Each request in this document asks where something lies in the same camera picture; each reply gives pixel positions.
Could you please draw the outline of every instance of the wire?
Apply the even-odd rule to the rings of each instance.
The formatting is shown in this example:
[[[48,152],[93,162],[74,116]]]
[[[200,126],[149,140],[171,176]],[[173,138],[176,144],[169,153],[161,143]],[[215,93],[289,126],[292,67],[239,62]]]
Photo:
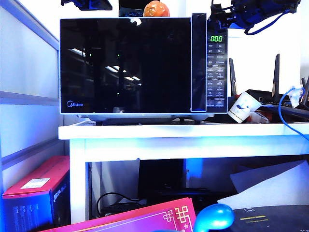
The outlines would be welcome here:
[[[287,126],[288,128],[290,128],[291,130],[295,131],[296,133],[300,134],[300,135],[303,136],[305,139],[309,140],[309,137],[307,137],[307,136],[304,135],[303,133],[299,132],[298,130],[292,128],[291,126],[289,126],[289,125],[286,123],[286,121],[283,119],[282,114],[281,114],[281,104],[282,104],[283,99],[285,98],[286,95],[289,94],[289,92],[293,91],[294,89],[295,89],[295,87],[291,88],[289,91],[287,91],[287,92],[281,97],[281,99],[280,99],[280,101],[279,101],[279,106],[278,106],[279,117],[280,117],[282,123],[283,123],[285,126]]]
[[[249,33],[249,30],[251,28],[253,28],[254,25],[252,25],[251,27],[245,29],[245,34],[246,35],[256,35],[257,33],[260,33],[261,31],[265,30],[266,28],[269,28],[270,26],[274,25],[282,16],[286,15],[287,13],[289,13],[290,11],[289,10],[286,10],[284,11],[281,15],[279,15],[274,21],[272,21],[271,23],[267,24],[266,26],[262,27],[261,29],[259,30],[256,30],[254,32],[250,32]]]
[[[107,195],[111,195],[111,194],[121,196],[121,197],[123,197],[123,198],[125,198],[125,199],[127,199],[127,200],[129,200],[129,201],[132,201],[132,202],[139,202],[139,201],[140,201],[140,199],[137,199],[137,200],[130,199],[130,198],[126,197],[125,195],[122,195],[122,194],[117,193],[117,192],[107,192],[107,193],[103,194],[102,196],[100,196],[99,199],[97,200],[97,213],[98,213],[99,218],[101,217],[101,212],[100,212],[100,209],[98,208],[98,204],[99,204],[100,200],[101,200],[103,197],[105,197],[105,196],[107,196]]]

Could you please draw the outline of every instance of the white sticker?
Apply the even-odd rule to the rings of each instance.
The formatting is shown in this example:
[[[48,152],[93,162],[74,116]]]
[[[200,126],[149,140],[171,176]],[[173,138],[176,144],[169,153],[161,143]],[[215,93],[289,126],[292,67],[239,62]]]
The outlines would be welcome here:
[[[49,180],[50,178],[32,179],[28,181],[28,183],[26,183],[23,187],[21,187],[21,189],[41,188]]]

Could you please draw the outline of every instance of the white paper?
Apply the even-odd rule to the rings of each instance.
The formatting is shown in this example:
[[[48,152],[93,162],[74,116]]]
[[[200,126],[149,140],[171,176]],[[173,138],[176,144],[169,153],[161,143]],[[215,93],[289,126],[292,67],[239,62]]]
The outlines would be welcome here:
[[[253,169],[232,177],[239,194],[218,200],[232,209],[309,204],[306,161]]]

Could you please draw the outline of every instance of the digital display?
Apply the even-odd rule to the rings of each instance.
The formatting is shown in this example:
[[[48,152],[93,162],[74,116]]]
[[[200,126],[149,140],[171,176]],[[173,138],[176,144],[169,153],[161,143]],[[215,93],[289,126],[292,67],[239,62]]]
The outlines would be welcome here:
[[[212,35],[211,42],[222,42],[223,36],[222,35]]]

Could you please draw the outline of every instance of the white paper cup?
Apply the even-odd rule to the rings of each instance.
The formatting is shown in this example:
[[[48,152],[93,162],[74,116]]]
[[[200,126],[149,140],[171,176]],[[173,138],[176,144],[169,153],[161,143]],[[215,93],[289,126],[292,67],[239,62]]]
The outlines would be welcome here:
[[[256,111],[261,106],[261,103],[250,94],[243,92],[227,114],[238,123],[242,123],[247,117],[249,117],[250,112]]]

